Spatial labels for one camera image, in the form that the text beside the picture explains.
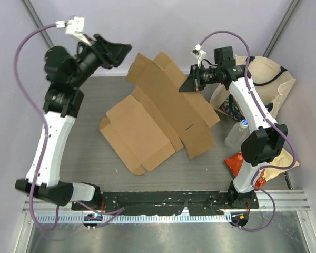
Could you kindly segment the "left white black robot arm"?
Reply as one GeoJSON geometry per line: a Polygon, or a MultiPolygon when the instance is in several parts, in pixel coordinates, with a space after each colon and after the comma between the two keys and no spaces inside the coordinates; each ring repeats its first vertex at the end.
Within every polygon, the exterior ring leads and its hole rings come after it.
{"type": "Polygon", "coordinates": [[[59,206],[77,201],[82,201],[90,210],[101,206],[100,187],[61,181],[60,165],[84,99],[80,87],[98,68],[119,67],[131,49],[130,44],[112,43],[94,34],[86,43],[78,42],[74,56],[62,46],[54,46],[45,53],[44,71],[50,86],[41,117],[46,122],[34,161],[27,175],[16,180],[16,190],[59,206]]]}

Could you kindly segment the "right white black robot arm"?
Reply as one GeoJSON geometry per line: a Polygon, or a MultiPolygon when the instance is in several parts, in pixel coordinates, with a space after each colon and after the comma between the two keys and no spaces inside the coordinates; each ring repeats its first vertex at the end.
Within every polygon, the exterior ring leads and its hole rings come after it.
{"type": "Polygon", "coordinates": [[[267,111],[256,92],[247,65],[237,65],[232,47],[214,50],[214,64],[205,68],[206,53],[201,45],[192,50],[197,63],[191,65],[186,81],[179,92],[200,92],[208,84],[222,84],[240,107],[248,122],[249,136],[241,145],[244,158],[238,176],[230,183],[227,203],[233,208],[244,208],[254,194],[256,179],[263,168],[277,157],[288,135],[285,124],[278,124],[267,111]]]}

